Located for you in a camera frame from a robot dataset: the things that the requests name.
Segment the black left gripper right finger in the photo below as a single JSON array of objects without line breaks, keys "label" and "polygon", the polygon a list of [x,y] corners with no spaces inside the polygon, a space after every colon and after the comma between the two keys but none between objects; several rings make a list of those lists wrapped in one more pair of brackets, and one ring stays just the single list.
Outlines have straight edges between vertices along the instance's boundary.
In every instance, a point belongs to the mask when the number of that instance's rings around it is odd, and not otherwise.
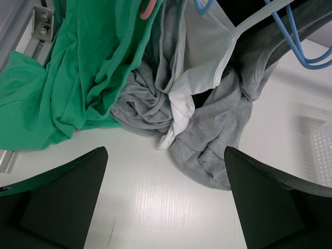
[{"label": "black left gripper right finger", "polygon": [[233,147],[224,160],[247,248],[331,248],[331,188]]}]

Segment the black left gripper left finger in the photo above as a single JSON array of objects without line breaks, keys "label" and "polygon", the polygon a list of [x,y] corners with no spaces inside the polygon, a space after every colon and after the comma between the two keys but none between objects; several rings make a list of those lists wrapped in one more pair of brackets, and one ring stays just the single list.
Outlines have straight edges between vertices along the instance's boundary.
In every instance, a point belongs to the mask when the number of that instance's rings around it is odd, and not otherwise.
[{"label": "black left gripper left finger", "polygon": [[1,187],[1,248],[83,248],[108,160],[105,147]]}]

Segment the light grey tank top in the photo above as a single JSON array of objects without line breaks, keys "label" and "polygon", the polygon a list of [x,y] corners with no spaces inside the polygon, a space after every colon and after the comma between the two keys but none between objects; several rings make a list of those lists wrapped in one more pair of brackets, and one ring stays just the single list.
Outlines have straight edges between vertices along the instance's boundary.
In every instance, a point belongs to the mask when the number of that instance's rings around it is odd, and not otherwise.
[{"label": "light grey tank top", "polygon": [[276,23],[236,45],[220,85],[195,110],[188,127],[170,148],[184,174],[208,188],[230,189],[225,148],[238,146],[253,102],[260,97],[278,60],[289,50]]}]

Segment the blue hanger of grey top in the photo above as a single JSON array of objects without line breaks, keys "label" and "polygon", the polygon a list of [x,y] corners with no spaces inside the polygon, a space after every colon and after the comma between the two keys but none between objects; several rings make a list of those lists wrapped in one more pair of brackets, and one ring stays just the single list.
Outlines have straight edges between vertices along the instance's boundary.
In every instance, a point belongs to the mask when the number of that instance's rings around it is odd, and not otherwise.
[{"label": "blue hanger of grey top", "polygon": [[321,56],[309,59],[301,45],[301,41],[331,21],[331,1],[305,1],[296,8],[287,5],[285,10],[286,15],[282,18],[276,11],[272,12],[274,23],[262,30],[267,67],[289,50],[306,69],[321,70],[331,66],[331,60],[324,62],[331,55],[331,48]]}]

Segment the white tank top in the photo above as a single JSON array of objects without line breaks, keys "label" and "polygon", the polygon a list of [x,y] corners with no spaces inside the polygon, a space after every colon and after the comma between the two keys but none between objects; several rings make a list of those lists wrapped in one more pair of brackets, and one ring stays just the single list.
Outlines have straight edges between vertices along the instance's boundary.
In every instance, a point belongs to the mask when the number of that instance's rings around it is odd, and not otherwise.
[{"label": "white tank top", "polygon": [[161,138],[159,149],[168,148],[188,126],[195,112],[193,95],[219,86],[239,37],[269,17],[272,12],[288,4],[290,1],[271,1],[264,4],[237,26],[233,25],[217,2],[205,15],[197,12],[194,1],[186,4],[185,69],[169,93],[173,121],[167,134]]}]

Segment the blue hanger of white top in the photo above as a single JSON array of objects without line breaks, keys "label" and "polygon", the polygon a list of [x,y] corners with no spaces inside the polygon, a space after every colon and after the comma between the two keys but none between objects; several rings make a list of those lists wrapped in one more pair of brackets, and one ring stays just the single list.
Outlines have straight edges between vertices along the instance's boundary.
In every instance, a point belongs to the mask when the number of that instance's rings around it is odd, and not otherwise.
[{"label": "blue hanger of white top", "polygon": [[208,0],[207,3],[204,6],[202,6],[200,0],[194,0],[196,10],[200,15],[205,15],[206,13],[208,13],[213,7],[215,2],[216,0]]}]

